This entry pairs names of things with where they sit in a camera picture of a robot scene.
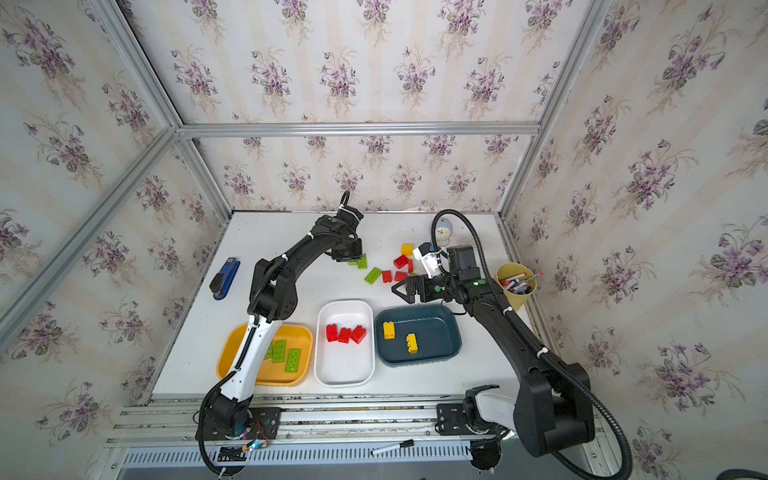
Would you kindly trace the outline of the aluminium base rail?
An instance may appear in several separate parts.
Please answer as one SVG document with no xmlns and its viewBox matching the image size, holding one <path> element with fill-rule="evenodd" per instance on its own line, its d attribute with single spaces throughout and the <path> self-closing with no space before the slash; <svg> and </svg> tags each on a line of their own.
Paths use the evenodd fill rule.
<svg viewBox="0 0 768 480">
<path fill-rule="evenodd" d="M 95 477 L 115 479 L 133 469 L 205 468 L 195 439 L 198 413 L 196 399 L 124 408 Z M 205 447 L 216 465 L 253 473 L 267 466 L 470 462 L 486 453 L 497 432 L 466 427 L 455 396 L 267 395 L 256 400 L 251 419 L 254 424 L 242 439 L 207 429 Z M 415 441 L 411 448 L 369 455 L 409 439 Z"/>
</svg>

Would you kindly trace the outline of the white plastic tray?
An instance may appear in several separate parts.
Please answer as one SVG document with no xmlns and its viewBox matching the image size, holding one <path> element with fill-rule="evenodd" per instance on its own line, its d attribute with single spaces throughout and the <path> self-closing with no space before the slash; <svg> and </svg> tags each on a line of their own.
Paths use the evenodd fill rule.
<svg viewBox="0 0 768 480">
<path fill-rule="evenodd" d="M 325 327 L 336 324 L 338 330 L 358 325 L 367 329 L 367 336 L 356 344 L 326 340 Z M 316 326 L 314 374 L 327 388 L 357 387 L 367 383 L 375 372 L 375 331 L 373 310 L 362 300 L 340 300 L 326 304 L 319 312 Z"/>
</svg>

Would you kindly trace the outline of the yellow pen cup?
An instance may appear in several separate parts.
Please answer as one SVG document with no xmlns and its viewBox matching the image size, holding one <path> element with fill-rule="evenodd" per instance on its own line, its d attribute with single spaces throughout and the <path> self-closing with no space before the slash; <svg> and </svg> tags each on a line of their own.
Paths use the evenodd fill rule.
<svg viewBox="0 0 768 480">
<path fill-rule="evenodd" d="M 519 311 L 537 291 L 543 274 L 518 263 L 506 263 L 498 268 L 496 279 L 510 306 Z"/>
</svg>

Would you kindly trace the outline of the blue stapler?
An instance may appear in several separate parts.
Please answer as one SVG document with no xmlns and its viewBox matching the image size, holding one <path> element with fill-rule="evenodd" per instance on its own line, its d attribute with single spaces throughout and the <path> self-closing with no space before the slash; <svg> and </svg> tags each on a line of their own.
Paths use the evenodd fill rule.
<svg viewBox="0 0 768 480">
<path fill-rule="evenodd" d="M 223 300 L 228 295 L 240 264 L 240 260 L 236 257 L 229 257 L 214 275 L 209 284 L 209 289 L 215 300 Z"/>
</svg>

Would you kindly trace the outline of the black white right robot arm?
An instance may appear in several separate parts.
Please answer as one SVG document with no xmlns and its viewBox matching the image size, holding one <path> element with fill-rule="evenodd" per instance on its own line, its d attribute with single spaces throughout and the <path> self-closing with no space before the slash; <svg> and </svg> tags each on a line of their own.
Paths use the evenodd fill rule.
<svg viewBox="0 0 768 480">
<path fill-rule="evenodd" d="M 551 455 L 571 473 L 592 478 L 563 455 L 563 450 L 595 438 L 594 416 L 600 414 L 612 430 L 621 455 L 615 479 L 628 479 L 633 471 L 629 441 L 619 422 L 590 387 L 586 370 L 567 364 L 552 352 L 522 321 L 491 275 L 482 243 L 440 250 L 437 226 L 445 216 L 454 216 L 479 235 L 470 220 L 457 210 L 443 209 L 432 220 L 430 240 L 418 247 L 424 266 L 422 275 L 397 282 L 392 291 L 409 304 L 435 300 L 462 305 L 493 338 L 518 379 L 518 393 L 507 429 L 516 433 L 526 451 L 534 456 Z"/>
</svg>

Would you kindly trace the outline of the black marker pen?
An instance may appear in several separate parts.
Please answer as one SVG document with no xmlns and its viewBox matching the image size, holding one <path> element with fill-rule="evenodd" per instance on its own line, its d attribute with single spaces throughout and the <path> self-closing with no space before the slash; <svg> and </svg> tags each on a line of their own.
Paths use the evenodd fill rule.
<svg viewBox="0 0 768 480">
<path fill-rule="evenodd" d="M 379 448 L 372 449 L 369 452 L 369 455 L 370 456 L 379 456 L 379 455 L 383 455 L 385 453 L 389 453 L 389 452 L 392 452 L 392 451 L 397 451 L 397 450 L 401 450 L 401 449 L 411 448 L 411 447 L 414 446 L 414 444 L 415 444 L 415 441 L 413 439 L 409 439 L 409 440 L 405 440 L 405 441 L 402 441 L 402 442 L 399 442 L 399 443 L 395 443 L 395 444 L 391 444 L 391 445 L 382 446 L 382 447 L 379 447 Z"/>
</svg>

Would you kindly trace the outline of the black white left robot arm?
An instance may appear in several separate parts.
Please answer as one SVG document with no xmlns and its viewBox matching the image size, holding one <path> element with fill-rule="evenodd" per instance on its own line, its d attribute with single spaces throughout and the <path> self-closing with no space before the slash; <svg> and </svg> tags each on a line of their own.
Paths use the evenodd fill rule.
<svg viewBox="0 0 768 480">
<path fill-rule="evenodd" d="M 261 259 L 254 266 L 248 323 L 233 365 L 204 396 L 198 413 L 195 434 L 199 453 L 209 471 L 219 479 L 230 479 L 240 467 L 218 466 L 205 447 L 208 423 L 227 437 L 241 438 L 251 425 L 249 407 L 255 380 L 264 356 L 282 322 L 298 306 L 297 280 L 315 260 L 323 255 L 336 262 L 362 258 L 362 239 L 357 227 L 363 213 L 349 205 L 351 192 L 343 192 L 335 215 L 319 217 L 311 230 L 285 253 L 271 260 Z"/>
</svg>

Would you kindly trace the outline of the yellow plastic tray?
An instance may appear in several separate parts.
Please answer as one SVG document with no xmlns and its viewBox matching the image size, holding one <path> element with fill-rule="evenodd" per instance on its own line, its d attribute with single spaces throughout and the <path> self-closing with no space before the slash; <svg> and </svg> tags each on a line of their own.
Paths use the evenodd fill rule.
<svg viewBox="0 0 768 480">
<path fill-rule="evenodd" d="M 242 324 L 229 334 L 216 365 L 220 379 L 230 371 L 246 328 L 247 325 Z M 307 374 L 313 345 L 313 334 L 307 327 L 284 323 L 267 349 L 255 384 L 274 387 L 300 384 Z"/>
</svg>

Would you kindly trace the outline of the small white alarm clock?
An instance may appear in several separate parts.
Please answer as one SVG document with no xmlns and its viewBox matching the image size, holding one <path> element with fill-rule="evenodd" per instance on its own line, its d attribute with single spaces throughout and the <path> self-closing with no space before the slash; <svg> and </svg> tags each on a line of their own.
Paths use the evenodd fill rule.
<svg viewBox="0 0 768 480">
<path fill-rule="evenodd" d="M 441 217 L 433 230 L 435 243 L 439 248 L 447 247 L 453 235 L 453 226 L 446 216 Z"/>
</svg>

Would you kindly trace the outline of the long green lego brick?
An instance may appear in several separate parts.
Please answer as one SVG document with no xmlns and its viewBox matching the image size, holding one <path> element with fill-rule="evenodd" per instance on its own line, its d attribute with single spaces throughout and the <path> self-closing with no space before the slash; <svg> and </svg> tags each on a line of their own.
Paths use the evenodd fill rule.
<svg viewBox="0 0 768 480">
<path fill-rule="evenodd" d="M 273 363 L 284 363 L 287 353 L 287 341 L 284 339 L 273 341 L 271 344 L 271 360 Z"/>
</svg>

